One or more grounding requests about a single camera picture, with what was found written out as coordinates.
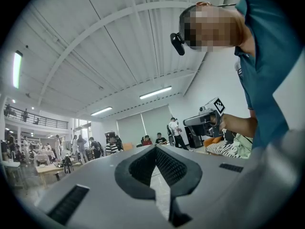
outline railing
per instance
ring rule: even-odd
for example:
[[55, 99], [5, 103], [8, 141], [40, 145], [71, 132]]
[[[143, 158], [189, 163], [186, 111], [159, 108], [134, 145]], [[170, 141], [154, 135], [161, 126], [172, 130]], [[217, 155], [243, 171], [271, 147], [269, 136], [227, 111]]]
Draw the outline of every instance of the railing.
[[24, 110], [16, 109], [12, 106], [8, 107], [5, 105], [4, 115], [9, 118], [14, 118], [35, 125], [68, 129], [68, 122], [66, 121], [54, 120], [40, 115], [31, 114], [29, 112], [25, 112]]

